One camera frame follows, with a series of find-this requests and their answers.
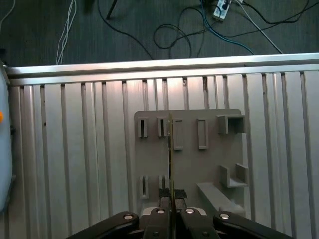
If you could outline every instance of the aluminum rail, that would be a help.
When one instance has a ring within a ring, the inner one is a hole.
[[[11,85],[316,70],[319,53],[7,67]]]

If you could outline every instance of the gray carpet floor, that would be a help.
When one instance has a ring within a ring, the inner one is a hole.
[[[318,0],[310,0],[310,5]],[[0,47],[6,49],[3,60],[11,66],[55,64],[56,51],[67,17],[70,0],[17,0],[14,12],[2,25]],[[111,0],[100,0],[106,16]],[[306,0],[247,0],[271,21],[291,16],[305,5]],[[1,0],[0,18],[10,9],[12,0]],[[119,0],[110,24],[134,35],[148,49],[154,59],[168,59],[168,50],[158,49],[153,43],[155,28],[164,23],[177,24],[180,12],[188,6],[199,5],[199,0]],[[100,19],[97,0],[77,0],[78,11],[64,52],[63,64],[148,60],[143,49],[127,36],[114,32]],[[268,26],[259,16],[247,9],[260,27]],[[265,31],[284,53],[319,51],[319,5],[307,11],[294,24],[281,24]],[[187,34],[203,28],[200,15],[186,12],[180,28]],[[223,23],[214,28],[224,35],[255,30],[232,4]],[[176,33],[169,29],[158,32],[157,40],[168,45]],[[191,36],[192,57],[196,57],[202,35]],[[273,46],[259,33],[234,38],[249,46],[256,55],[277,54]],[[240,46],[226,43],[213,34],[205,33],[199,57],[249,55]],[[188,58],[189,46],[179,41],[171,51],[172,58]]]

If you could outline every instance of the screw head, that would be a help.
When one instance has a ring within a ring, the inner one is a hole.
[[[132,219],[132,218],[133,218],[132,215],[125,215],[125,216],[124,216],[124,219],[125,219],[125,220],[130,220],[130,219]]]
[[[192,208],[187,208],[185,210],[188,214],[193,214],[195,211]]]
[[[225,219],[225,220],[229,219],[229,215],[225,214],[225,213],[222,213],[219,216],[220,216],[221,219]]]

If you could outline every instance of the electrical outlet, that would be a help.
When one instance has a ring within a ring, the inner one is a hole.
[[[220,21],[225,20],[230,4],[231,0],[219,0],[217,4],[218,7],[215,9],[213,17]]]

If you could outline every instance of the table leg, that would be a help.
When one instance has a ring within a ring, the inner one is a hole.
[[[110,19],[111,14],[112,14],[112,12],[113,12],[113,9],[114,9],[114,7],[115,7],[115,5],[116,5],[117,2],[118,2],[118,0],[114,0],[114,1],[113,1],[112,6],[111,6],[111,9],[109,10],[108,15],[106,16],[106,20],[109,20],[109,19]]]

